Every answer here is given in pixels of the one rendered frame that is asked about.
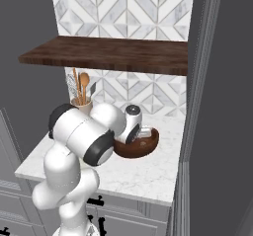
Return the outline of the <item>wooden spatula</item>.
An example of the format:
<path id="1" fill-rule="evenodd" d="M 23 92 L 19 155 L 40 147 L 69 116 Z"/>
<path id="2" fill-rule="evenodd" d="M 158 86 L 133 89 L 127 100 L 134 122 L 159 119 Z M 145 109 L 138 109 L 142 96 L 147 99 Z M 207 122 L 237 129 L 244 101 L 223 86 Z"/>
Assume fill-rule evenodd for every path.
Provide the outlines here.
<path id="1" fill-rule="evenodd" d="M 81 106 L 81 96 L 80 96 L 80 90 L 79 90 L 79 81 L 78 81 L 77 72 L 76 72 L 76 68 L 75 67 L 73 67 L 73 76 L 74 76 L 75 83 L 76 83 L 76 91 L 77 91 L 78 103 L 79 103 L 79 106 Z"/>

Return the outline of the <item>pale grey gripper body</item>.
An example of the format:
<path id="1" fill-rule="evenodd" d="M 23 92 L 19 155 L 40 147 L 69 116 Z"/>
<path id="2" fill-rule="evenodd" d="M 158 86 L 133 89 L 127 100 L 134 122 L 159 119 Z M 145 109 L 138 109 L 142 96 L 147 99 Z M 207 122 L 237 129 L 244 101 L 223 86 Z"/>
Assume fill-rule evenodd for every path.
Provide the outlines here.
<path id="1" fill-rule="evenodd" d="M 143 126 L 140 131 L 137 134 L 137 138 L 149 138 L 152 133 L 151 133 L 152 128 L 148 126 Z"/>

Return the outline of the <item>silver whisk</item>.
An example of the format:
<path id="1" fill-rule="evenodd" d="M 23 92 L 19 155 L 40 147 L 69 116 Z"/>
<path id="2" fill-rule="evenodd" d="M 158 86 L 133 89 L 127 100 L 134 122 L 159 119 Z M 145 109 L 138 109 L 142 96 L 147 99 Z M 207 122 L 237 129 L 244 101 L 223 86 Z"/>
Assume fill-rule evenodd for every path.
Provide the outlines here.
<path id="1" fill-rule="evenodd" d="M 75 98 L 76 97 L 76 86 L 75 86 L 74 77 L 71 74 L 68 74 L 66 76 L 66 82 L 67 82 L 70 94 L 72 95 L 73 98 Z"/>

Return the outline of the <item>tall grey cabinet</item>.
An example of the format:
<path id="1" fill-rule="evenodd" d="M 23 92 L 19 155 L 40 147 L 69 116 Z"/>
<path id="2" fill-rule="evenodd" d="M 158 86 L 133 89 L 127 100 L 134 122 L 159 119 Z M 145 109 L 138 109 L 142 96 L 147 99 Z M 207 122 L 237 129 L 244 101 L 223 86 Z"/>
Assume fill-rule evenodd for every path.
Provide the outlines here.
<path id="1" fill-rule="evenodd" d="M 52 0 L 0 0 L 0 190 L 29 195 L 16 169 L 47 133 L 48 117 L 69 100 L 62 67 L 18 57 L 57 36 Z"/>

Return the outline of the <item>grey drawer run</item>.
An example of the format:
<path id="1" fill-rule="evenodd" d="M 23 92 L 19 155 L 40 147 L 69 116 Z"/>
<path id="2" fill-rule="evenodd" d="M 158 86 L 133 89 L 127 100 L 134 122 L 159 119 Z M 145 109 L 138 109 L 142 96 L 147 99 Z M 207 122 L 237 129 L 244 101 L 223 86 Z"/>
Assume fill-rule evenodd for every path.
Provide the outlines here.
<path id="1" fill-rule="evenodd" d="M 0 180 L 0 230 L 8 227 L 10 236 L 52 236 L 59 225 L 56 209 L 36 209 L 27 180 Z"/>

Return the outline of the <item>grey drawer front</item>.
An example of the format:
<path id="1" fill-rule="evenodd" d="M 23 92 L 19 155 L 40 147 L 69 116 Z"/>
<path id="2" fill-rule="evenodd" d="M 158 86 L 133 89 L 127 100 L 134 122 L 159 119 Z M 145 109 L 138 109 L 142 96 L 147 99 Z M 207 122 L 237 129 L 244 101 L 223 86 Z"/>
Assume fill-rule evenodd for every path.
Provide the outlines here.
<path id="1" fill-rule="evenodd" d="M 118 197 L 99 193 L 94 193 L 90 198 L 97 199 L 98 196 L 102 196 L 104 205 L 96 205 L 97 207 L 123 211 L 162 222 L 166 222 L 170 215 L 169 205 L 159 204 L 154 200 L 141 200 L 138 197 Z"/>

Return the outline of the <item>wooden spoon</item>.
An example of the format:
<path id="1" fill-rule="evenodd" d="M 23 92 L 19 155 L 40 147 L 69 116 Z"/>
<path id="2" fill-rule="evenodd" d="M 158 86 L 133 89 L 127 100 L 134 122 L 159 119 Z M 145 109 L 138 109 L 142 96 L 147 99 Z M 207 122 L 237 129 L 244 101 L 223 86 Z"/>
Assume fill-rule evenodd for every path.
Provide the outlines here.
<path id="1" fill-rule="evenodd" d="M 90 82 L 89 75 L 86 72 L 80 74 L 80 83 L 83 90 L 83 104 L 86 104 L 86 87 Z"/>

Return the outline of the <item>brown wooden bowl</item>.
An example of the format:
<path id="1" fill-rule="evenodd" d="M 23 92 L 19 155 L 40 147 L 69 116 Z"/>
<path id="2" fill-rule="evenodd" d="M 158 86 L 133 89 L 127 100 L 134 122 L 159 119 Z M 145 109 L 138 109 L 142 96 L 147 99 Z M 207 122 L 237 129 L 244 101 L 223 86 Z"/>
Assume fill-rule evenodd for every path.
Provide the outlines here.
<path id="1" fill-rule="evenodd" d="M 159 142 L 159 132 L 156 128 L 151 129 L 150 137 L 137 138 L 130 144 L 115 141 L 114 151 L 121 157 L 135 159 L 146 156 L 153 152 Z"/>

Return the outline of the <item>dark wooden shelf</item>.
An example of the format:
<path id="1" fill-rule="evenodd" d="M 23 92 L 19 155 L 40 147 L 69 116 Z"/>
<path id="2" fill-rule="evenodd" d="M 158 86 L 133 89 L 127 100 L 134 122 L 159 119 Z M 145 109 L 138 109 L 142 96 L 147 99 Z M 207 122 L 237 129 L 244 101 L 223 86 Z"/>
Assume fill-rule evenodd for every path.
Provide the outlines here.
<path id="1" fill-rule="evenodd" d="M 183 41 L 58 36 L 19 56 L 21 63 L 186 76 Z"/>

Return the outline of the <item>grey fridge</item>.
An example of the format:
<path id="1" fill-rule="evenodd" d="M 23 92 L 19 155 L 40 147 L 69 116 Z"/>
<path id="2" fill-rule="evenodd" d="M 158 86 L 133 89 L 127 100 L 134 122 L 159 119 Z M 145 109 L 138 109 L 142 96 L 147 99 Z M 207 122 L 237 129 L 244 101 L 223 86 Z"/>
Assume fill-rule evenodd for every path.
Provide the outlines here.
<path id="1" fill-rule="evenodd" d="M 253 0 L 194 0 L 170 236 L 253 236 Z"/>

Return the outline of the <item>beige utensil pot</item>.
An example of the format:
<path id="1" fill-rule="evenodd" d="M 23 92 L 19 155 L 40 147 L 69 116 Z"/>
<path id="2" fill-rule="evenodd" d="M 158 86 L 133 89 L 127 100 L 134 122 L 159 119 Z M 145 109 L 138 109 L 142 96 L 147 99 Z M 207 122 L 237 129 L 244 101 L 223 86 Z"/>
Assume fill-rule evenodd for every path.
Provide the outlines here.
<path id="1" fill-rule="evenodd" d="M 77 98 L 73 98 L 70 101 L 70 104 L 77 107 L 82 113 L 90 115 L 90 112 L 93 108 L 93 102 L 89 97 L 87 97 L 87 103 L 85 105 L 80 105 Z"/>

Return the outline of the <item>grey cupboard door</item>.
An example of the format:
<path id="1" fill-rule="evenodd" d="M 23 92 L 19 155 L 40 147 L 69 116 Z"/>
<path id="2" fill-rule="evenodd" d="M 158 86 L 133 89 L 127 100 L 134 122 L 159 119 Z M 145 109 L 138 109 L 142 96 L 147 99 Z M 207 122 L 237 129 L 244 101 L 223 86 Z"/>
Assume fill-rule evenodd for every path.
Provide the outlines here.
<path id="1" fill-rule="evenodd" d="M 167 223 L 148 218 L 114 212 L 103 208 L 97 209 L 103 217 L 105 236 L 165 236 Z"/>

